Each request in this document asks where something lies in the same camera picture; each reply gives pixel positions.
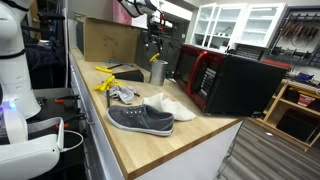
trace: metal cup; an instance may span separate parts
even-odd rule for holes
[[[153,61],[151,65],[150,84],[155,86],[162,86],[166,74],[168,62],[157,60]]]

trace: white cabinet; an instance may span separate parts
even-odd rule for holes
[[[245,13],[246,3],[210,4],[200,6],[191,44],[225,51],[240,28],[240,17]]]
[[[285,10],[285,3],[250,4],[236,43],[268,47]]]

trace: floor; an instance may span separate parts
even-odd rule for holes
[[[221,180],[320,179],[320,142],[307,152],[245,120],[232,155],[220,166]]]

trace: microwave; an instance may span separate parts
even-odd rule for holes
[[[207,114],[261,114],[288,69],[202,47],[181,45],[174,79]]]

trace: shoe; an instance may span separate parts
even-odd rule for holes
[[[149,105],[132,107],[111,106],[107,116],[119,129],[169,136],[173,131],[173,115],[159,112]]]

